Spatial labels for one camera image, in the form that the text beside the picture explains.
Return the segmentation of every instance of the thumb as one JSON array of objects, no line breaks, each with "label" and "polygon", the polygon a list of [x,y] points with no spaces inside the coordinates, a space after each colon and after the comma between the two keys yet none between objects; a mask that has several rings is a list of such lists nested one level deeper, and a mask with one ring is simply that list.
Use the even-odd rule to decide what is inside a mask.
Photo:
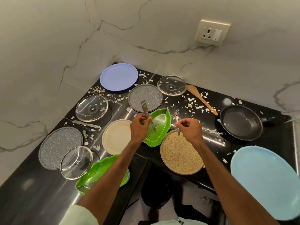
[{"label": "thumb", "polygon": [[179,123],[179,122],[176,122],[175,123],[175,126],[177,127],[177,128],[179,128],[179,130],[180,130],[180,132],[183,132],[183,131],[185,131],[185,129],[186,129],[186,127],[184,127],[181,123]]},{"label": "thumb", "polygon": [[147,118],[147,120],[145,121],[144,126],[146,126],[146,127],[148,128],[151,121],[152,121],[152,117],[149,116],[149,117]]}]

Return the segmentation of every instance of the mint green shirt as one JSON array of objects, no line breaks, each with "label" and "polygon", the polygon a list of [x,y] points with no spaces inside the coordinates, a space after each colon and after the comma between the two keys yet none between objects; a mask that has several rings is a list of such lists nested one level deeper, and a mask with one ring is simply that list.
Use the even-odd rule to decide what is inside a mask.
[{"label": "mint green shirt", "polygon": [[[59,225],[98,225],[97,219],[86,208],[79,205],[71,205]],[[160,221],[153,225],[207,225],[196,220],[178,220]]]}]

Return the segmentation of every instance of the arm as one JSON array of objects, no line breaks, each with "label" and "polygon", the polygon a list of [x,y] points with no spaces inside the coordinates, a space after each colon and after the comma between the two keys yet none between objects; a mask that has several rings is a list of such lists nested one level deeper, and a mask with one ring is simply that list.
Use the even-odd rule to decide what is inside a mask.
[{"label": "arm", "polygon": [[279,225],[265,208],[234,179],[206,146],[202,138],[202,127],[197,119],[182,119],[175,125],[201,156],[225,214],[232,225]]},{"label": "arm", "polygon": [[151,117],[139,114],[130,124],[131,141],[99,181],[80,199],[78,205],[87,208],[102,225],[119,190],[131,159],[145,139]]}]

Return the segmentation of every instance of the hand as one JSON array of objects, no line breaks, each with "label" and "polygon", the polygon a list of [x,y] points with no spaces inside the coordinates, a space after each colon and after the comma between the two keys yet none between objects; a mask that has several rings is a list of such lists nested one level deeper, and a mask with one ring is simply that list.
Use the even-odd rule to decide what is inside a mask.
[{"label": "hand", "polygon": [[132,120],[130,124],[132,143],[139,145],[142,143],[148,133],[148,127],[151,121],[152,117],[149,116],[147,118],[146,114],[139,114]]},{"label": "hand", "polygon": [[202,126],[197,119],[185,118],[176,122],[175,125],[194,148],[204,143],[202,137]]}]

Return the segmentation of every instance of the person's left hand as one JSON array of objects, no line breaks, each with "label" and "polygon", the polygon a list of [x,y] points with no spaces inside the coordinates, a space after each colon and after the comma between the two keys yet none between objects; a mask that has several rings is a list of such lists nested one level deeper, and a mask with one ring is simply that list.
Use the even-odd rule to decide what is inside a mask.
[{"label": "person's left hand", "polygon": [[137,115],[130,124],[131,142],[135,144],[141,144],[148,133],[148,127],[152,117],[148,117],[146,114]]}]

